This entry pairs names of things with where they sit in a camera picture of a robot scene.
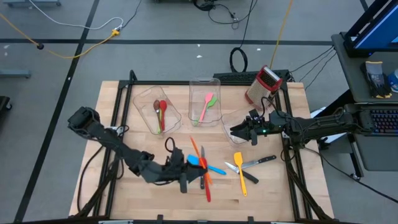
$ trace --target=yellow cable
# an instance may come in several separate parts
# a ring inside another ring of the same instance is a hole
[[[271,64],[269,65],[270,69],[272,68],[272,64],[274,63],[274,57],[275,57],[275,54],[276,54],[276,50],[278,49],[279,41],[280,41],[280,38],[282,37],[282,33],[283,33],[283,30],[284,30],[284,27],[285,27],[285,24],[286,24],[286,19],[287,19],[287,16],[289,15],[290,8],[292,7],[292,4],[293,4],[293,0],[290,0],[289,6],[288,6],[287,11],[286,11],[286,15],[284,17],[284,21],[282,23],[282,27],[280,27],[279,36],[278,36],[278,40],[276,42],[274,53],[272,54]]]
[[[18,29],[18,28],[17,28],[12,22],[10,22],[3,14],[0,13],[0,17],[1,17],[2,19],[4,19],[4,21],[6,21],[14,30],[18,31],[18,33],[20,33],[21,35],[23,35],[27,40],[29,40],[30,42],[32,42],[34,45],[36,45],[36,46],[39,46],[39,45],[40,45],[40,44],[37,43],[36,41],[32,40],[28,35],[26,35],[25,33],[23,33],[20,29]],[[114,37],[114,36],[116,36],[116,35],[119,35],[119,34],[120,34],[119,31],[117,31],[117,30],[112,30],[112,34],[111,34],[108,38],[104,39],[103,41],[101,41],[101,42],[98,43],[98,44],[93,45],[92,47],[90,47],[89,49],[87,49],[85,52],[81,53],[80,55],[76,55],[76,56],[63,56],[63,55],[59,55],[59,54],[53,52],[52,50],[47,50],[47,49],[45,49],[45,51],[47,51],[48,53],[50,53],[50,54],[52,54],[52,55],[55,55],[55,56],[57,56],[57,57],[60,57],[60,58],[65,58],[65,59],[78,58],[78,57],[81,57],[81,56],[87,54],[89,51],[93,50],[95,47],[97,47],[97,46],[99,46],[99,45],[101,45],[101,44],[107,42],[110,38],[112,38],[112,37]]]

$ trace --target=floor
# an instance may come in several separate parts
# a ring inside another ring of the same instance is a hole
[[[250,0],[222,2],[238,18],[246,15],[250,5]],[[330,36],[348,30],[363,13],[362,2],[295,1],[272,68],[293,70],[325,51],[330,47]],[[249,58],[249,71],[271,61],[288,3],[289,0],[259,1],[253,10],[246,40],[264,41],[243,46]],[[86,24],[89,20],[96,27],[111,17],[126,20],[137,4],[138,0],[69,0],[62,1],[61,7],[39,6],[58,21]],[[112,22],[104,29],[87,33],[81,28],[57,25],[30,6],[9,8],[0,4],[0,12],[26,34],[45,43],[46,49],[63,55],[74,55],[82,47],[88,49],[107,38],[118,25]],[[218,20],[230,19],[222,8],[211,13]],[[2,78],[0,82],[0,95],[11,97],[14,106],[0,130],[0,223],[22,218],[32,221],[67,217],[85,148],[85,141],[66,128],[67,119],[80,106],[95,106],[103,80],[127,79],[130,69],[134,69],[139,80],[189,80],[229,72],[229,52],[240,43],[244,33],[244,23],[237,30],[215,24],[206,12],[194,8],[187,0],[163,0],[158,4],[143,0],[137,16],[115,38],[126,41],[104,44],[73,61],[38,51],[4,21],[0,21],[0,28],[0,67],[32,72],[30,79]],[[238,57],[235,64],[238,70],[243,67]],[[322,65],[303,79],[305,85]],[[299,80],[310,68],[309,65],[295,72],[295,79]],[[335,57],[307,90],[310,109],[328,105],[347,88]],[[340,139],[324,155],[351,173],[349,155],[336,153],[349,149],[344,140]],[[30,203],[16,216],[39,153],[45,154],[45,159]],[[358,223],[396,222],[396,204],[327,165],[324,170],[336,218]],[[365,171],[362,180],[398,197],[395,172]]]

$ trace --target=red grater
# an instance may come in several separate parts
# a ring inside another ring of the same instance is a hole
[[[262,108],[261,98],[265,96],[272,100],[281,84],[282,79],[265,65],[256,75],[256,79],[245,92],[244,96],[256,108]]]

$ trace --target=monitor screen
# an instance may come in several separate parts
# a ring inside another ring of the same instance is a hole
[[[363,31],[355,49],[398,49],[398,5]]]

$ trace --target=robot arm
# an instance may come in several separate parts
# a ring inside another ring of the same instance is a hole
[[[346,105],[340,113],[320,118],[294,118],[282,111],[269,114],[269,121],[259,116],[256,110],[249,112],[250,116],[239,125],[232,127],[231,135],[251,140],[257,144],[257,136],[284,133],[290,139],[291,146],[303,147],[312,139],[319,139],[339,133],[370,133],[371,129],[363,128],[357,119],[360,111],[354,105]]]
[[[175,146],[165,165],[154,162],[155,155],[131,149],[118,138],[115,130],[105,128],[100,123],[99,114],[91,108],[81,107],[68,122],[68,127],[79,136],[98,141],[104,147],[112,149],[117,158],[125,161],[131,172],[141,175],[148,183],[177,180],[180,182],[181,192],[187,193],[187,182],[190,183],[207,172],[200,166],[184,163],[182,150]]]

